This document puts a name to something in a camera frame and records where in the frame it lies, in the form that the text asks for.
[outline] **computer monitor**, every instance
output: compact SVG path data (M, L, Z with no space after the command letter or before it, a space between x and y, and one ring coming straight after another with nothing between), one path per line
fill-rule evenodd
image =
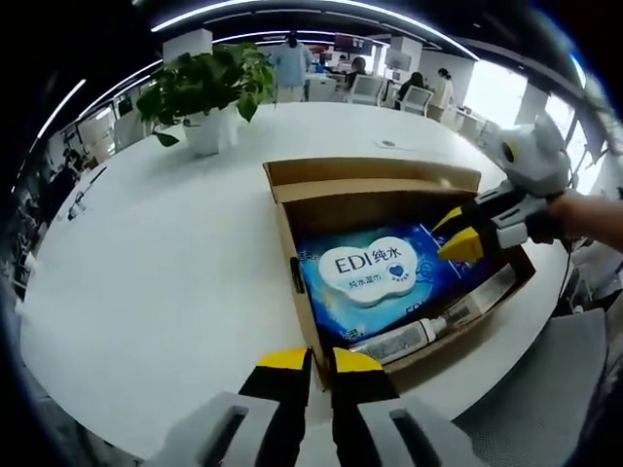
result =
M371 55L372 41L363 37L335 35L334 49L336 52L347 52L357 55Z
M385 65L393 70L409 71L411 68L411 56L395 49L387 49Z

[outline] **blue package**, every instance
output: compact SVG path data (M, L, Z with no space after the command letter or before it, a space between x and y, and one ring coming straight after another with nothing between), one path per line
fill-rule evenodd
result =
M420 224L299 241L316 326L355 343L464 285L482 260L441 260L444 242Z

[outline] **white table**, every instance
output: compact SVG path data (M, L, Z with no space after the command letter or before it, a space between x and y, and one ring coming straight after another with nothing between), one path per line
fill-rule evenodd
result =
M149 137L106 162L88 210L53 222L41 245L21 328L32 374L92 432L149 457L176 420L237 392L263 353L303 344L261 163L323 156L473 167L481 190L504 178L436 122L364 105L262 106L239 144L212 158ZM536 276L525 289L457 355L430 357L420 385L396 381L403 391L454 418L515 365L554 308L566 263L559 245L526 248ZM312 385L299 465L318 465L322 443L337 465L329 397Z

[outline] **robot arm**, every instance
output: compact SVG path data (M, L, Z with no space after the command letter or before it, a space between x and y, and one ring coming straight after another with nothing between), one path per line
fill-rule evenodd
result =
M547 203L567 185L570 162L565 141L547 115L534 125L500 130L498 159L508 179L449 212L435 227L448 242L439 255L448 260L475 261L532 238L562 238Z
M305 435L312 351L265 356L238 394L221 393L173 426L149 467L292 467ZM333 440L343 467L484 467L469 437L414 398L379 363L333 349Z

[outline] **box lid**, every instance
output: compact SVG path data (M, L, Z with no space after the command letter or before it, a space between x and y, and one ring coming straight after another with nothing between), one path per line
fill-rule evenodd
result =
M383 158L274 161L264 163L264 170L275 202L365 192L475 192L481 176L476 170L443 163Z

